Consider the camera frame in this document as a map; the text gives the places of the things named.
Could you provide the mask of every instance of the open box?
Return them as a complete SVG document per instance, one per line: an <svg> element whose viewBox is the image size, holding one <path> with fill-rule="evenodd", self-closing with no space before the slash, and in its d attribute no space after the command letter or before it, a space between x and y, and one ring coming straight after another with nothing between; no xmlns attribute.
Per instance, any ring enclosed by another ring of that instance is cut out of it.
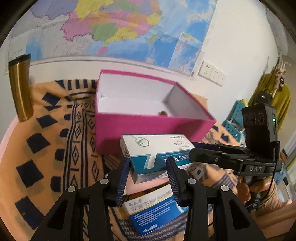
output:
<svg viewBox="0 0 296 241"><path fill-rule="evenodd" d="M215 119L175 81L102 70L95 122L98 154L116 154L121 152L122 134L184 134L191 142L199 142Z"/></svg>

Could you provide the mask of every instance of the gold tumbler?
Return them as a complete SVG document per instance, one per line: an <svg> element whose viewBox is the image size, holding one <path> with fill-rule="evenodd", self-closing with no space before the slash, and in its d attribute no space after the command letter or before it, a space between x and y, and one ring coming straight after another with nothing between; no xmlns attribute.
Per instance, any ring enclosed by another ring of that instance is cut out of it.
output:
<svg viewBox="0 0 296 241"><path fill-rule="evenodd" d="M34 113L29 83L31 55L21 55L8 63L10 87L20 122L30 119Z"/></svg>

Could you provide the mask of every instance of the blue and white medicine box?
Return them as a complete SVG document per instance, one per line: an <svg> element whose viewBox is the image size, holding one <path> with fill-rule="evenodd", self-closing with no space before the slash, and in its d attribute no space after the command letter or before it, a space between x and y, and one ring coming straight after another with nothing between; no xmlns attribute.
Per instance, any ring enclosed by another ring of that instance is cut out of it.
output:
<svg viewBox="0 0 296 241"><path fill-rule="evenodd" d="M189 160L194 146L182 134L122 135L120 147L130 158L130 173L135 184L167 177L166 159L172 156L178 168L192 171L198 165Z"/></svg>
<svg viewBox="0 0 296 241"><path fill-rule="evenodd" d="M175 202L170 184L127 201L122 207L140 235L160 228L188 210Z"/></svg>

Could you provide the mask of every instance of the screw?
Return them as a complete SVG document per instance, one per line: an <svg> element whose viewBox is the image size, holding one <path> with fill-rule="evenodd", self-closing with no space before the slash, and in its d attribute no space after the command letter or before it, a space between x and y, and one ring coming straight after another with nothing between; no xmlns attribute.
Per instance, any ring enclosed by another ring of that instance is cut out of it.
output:
<svg viewBox="0 0 296 241"><path fill-rule="evenodd" d="M68 187L68 192L74 192L75 191L75 189L76 189L76 187L74 187L74 186L70 186L70 187Z"/></svg>
<svg viewBox="0 0 296 241"><path fill-rule="evenodd" d="M189 178L187 180L187 182L190 183L190 184L195 184L196 183L196 180L194 178Z"/></svg>
<svg viewBox="0 0 296 241"><path fill-rule="evenodd" d="M227 186L225 186L225 185L223 185L223 186L221 187L221 189L222 189L222 191L224 191L224 192L228 192L228 191L229 191L229 187L227 187Z"/></svg>
<svg viewBox="0 0 296 241"><path fill-rule="evenodd" d="M101 184L107 184L109 182L109 180L107 178L103 178L100 180Z"/></svg>

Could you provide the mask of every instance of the light switch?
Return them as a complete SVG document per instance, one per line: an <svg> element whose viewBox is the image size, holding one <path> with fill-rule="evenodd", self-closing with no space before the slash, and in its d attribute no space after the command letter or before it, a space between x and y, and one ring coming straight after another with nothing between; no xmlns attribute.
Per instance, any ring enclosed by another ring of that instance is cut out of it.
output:
<svg viewBox="0 0 296 241"><path fill-rule="evenodd" d="M211 75L212 70L213 70L213 66L208 62L203 61L200 71L198 72L198 75L208 79Z"/></svg>
<svg viewBox="0 0 296 241"><path fill-rule="evenodd" d="M211 74L210 74L209 79L211 81L213 81L214 83L216 83L219 79L220 73L221 73L221 71L214 67Z"/></svg>
<svg viewBox="0 0 296 241"><path fill-rule="evenodd" d="M225 83L225 79L226 79L226 75L221 72L217 81L217 85L223 86Z"/></svg>

